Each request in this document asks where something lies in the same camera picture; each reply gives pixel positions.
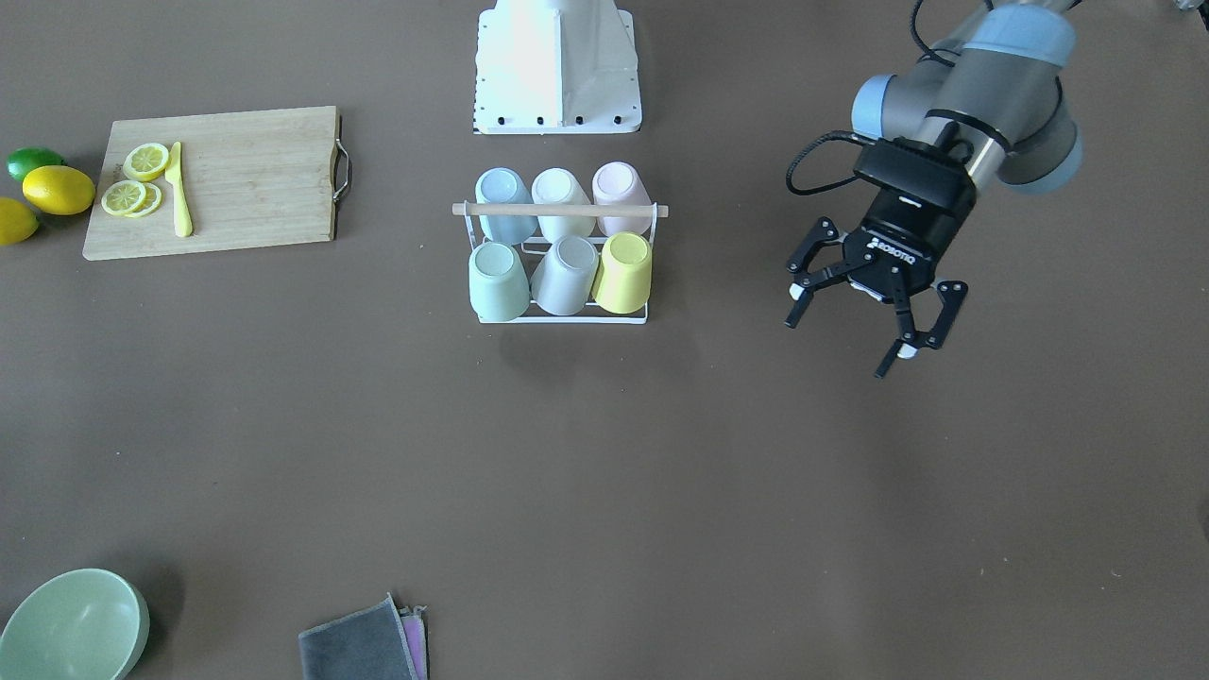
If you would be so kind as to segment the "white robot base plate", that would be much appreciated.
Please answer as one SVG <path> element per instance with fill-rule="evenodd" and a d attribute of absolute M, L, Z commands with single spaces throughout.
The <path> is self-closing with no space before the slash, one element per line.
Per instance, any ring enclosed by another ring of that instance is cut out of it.
<path fill-rule="evenodd" d="M 497 1 L 478 17 L 472 132 L 586 136 L 642 128 L 638 44 L 613 1 Z"/>

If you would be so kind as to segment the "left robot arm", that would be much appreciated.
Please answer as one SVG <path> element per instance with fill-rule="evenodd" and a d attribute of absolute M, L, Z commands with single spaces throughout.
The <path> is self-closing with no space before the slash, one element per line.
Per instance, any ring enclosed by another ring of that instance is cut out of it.
<path fill-rule="evenodd" d="M 970 288 L 942 280 L 941 260 L 993 181 L 1019 194 L 1066 185 L 1083 159 L 1083 138 L 1062 83 L 1076 44 L 1070 1 L 984 1 L 935 44 L 919 44 L 910 73 L 868 77 L 855 96 L 851 128 L 831 129 L 796 155 L 797 167 L 828 143 L 860 146 L 851 181 L 877 196 L 857 227 L 822 217 L 797 246 L 787 271 L 793 300 L 786 325 L 799 324 L 812 296 L 849 284 L 893 306 L 895 338 L 877 367 L 950 335 Z"/>

